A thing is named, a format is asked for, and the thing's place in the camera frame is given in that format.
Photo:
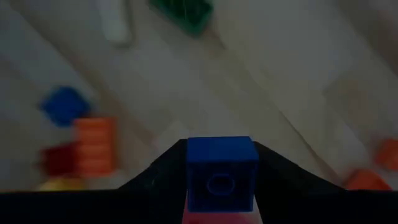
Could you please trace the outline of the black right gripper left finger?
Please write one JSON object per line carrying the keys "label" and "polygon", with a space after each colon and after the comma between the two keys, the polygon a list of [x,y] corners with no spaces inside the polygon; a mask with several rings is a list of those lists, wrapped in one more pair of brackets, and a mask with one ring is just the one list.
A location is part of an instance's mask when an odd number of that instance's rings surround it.
{"label": "black right gripper left finger", "polygon": [[117,189],[0,194],[0,224],[180,224],[187,194],[181,139]]}

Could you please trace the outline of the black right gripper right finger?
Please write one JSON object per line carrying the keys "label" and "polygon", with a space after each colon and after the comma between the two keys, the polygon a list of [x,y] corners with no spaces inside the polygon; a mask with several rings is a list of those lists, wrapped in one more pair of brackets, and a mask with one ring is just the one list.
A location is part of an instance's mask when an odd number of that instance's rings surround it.
{"label": "black right gripper right finger", "polygon": [[259,154],[254,196],[264,223],[398,224],[398,191],[346,190],[254,145]]}

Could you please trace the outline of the orange small brick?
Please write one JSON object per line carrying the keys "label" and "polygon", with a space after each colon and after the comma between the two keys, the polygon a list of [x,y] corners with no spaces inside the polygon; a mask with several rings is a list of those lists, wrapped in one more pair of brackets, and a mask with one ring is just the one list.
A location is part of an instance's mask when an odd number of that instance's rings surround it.
{"label": "orange small brick", "polygon": [[386,139],[381,143],[375,163],[384,169],[398,171],[398,139]]}
{"label": "orange small brick", "polygon": [[391,186],[372,170],[355,171],[345,182],[348,190],[392,190]]}

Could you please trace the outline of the orange long brick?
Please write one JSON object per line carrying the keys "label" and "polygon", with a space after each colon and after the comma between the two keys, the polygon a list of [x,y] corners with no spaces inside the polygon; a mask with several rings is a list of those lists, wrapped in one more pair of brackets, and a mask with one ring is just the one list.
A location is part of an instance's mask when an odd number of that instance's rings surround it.
{"label": "orange long brick", "polygon": [[105,177],[116,170],[116,125],[110,117],[74,120],[76,170],[82,177]]}

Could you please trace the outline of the blue small brick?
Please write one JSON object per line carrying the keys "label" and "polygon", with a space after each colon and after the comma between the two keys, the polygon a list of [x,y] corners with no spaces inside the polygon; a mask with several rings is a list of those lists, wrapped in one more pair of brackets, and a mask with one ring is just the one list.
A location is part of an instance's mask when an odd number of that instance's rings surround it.
{"label": "blue small brick", "polygon": [[70,86],[58,86],[41,101],[40,109],[58,127],[69,127],[90,113],[90,104]]}
{"label": "blue small brick", "polygon": [[189,211],[253,211],[259,155],[250,137],[189,138],[186,162]]}

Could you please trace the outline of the wooden block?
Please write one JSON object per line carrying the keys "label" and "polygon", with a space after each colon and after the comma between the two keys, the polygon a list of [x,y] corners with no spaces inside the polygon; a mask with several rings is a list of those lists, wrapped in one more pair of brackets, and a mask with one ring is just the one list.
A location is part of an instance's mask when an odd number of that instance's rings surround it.
{"label": "wooden block", "polygon": [[132,40],[127,0],[96,0],[105,38],[116,45]]}

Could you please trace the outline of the green long brick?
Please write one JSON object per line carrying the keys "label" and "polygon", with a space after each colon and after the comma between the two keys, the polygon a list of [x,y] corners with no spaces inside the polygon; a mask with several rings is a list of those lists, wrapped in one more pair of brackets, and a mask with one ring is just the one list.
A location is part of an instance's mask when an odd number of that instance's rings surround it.
{"label": "green long brick", "polygon": [[195,37],[203,33],[213,14],[213,5],[208,0],[149,0],[149,4]]}

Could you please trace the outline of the yellow long brick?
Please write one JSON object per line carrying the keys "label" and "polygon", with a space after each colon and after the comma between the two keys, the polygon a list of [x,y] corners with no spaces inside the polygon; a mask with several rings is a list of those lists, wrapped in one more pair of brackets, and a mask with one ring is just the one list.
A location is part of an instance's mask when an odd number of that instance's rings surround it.
{"label": "yellow long brick", "polygon": [[85,185],[80,179],[76,178],[54,178],[49,179],[39,186],[39,191],[70,191],[84,190]]}

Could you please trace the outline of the dark red small brick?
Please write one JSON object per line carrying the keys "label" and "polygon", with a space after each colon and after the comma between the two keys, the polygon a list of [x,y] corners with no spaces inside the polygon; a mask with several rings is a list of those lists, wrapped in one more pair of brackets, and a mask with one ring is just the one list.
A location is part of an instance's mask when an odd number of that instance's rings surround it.
{"label": "dark red small brick", "polygon": [[75,143],[48,147],[40,153],[40,166],[50,177],[73,175],[75,173]]}

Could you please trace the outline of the pink translucent bin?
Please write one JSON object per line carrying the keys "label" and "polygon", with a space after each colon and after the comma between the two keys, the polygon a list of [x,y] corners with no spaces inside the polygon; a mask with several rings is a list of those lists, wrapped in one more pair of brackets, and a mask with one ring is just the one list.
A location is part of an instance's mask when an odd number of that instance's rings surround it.
{"label": "pink translucent bin", "polygon": [[257,210],[238,213],[190,212],[185,206],[182,224],[263,224]]}

